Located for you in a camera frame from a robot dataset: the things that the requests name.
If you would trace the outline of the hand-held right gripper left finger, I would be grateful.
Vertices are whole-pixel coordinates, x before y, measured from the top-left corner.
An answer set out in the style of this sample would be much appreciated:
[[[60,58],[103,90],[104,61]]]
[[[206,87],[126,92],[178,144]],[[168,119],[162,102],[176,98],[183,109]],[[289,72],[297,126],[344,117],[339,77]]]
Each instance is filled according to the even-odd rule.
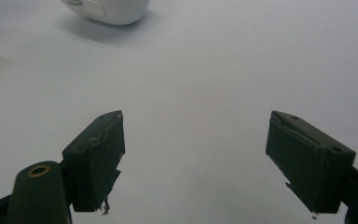
[[[62,161],[17,174],[7,224],[72,224],[73,211],[107,209],[124,154],[123,113],[101,115],[63,150]]]

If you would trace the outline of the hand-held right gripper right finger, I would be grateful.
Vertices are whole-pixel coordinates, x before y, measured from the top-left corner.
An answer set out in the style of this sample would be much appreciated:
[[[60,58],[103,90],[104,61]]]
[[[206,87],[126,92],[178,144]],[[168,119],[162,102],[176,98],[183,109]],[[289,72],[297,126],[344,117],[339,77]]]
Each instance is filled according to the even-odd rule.
[[[358,224],[356,152],[305,120],[273,111],[266,154],[287,178],[286,186],[315,214],[348,207],[344,224]]]

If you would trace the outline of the white computer mouse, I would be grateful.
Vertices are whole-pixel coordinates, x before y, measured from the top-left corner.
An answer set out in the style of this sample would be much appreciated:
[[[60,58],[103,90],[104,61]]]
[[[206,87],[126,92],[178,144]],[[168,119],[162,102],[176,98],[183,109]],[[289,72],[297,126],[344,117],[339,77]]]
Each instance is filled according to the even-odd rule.
[[[140,20],[151,0],[61,0],[75,13],[112,25],[129,25]]]

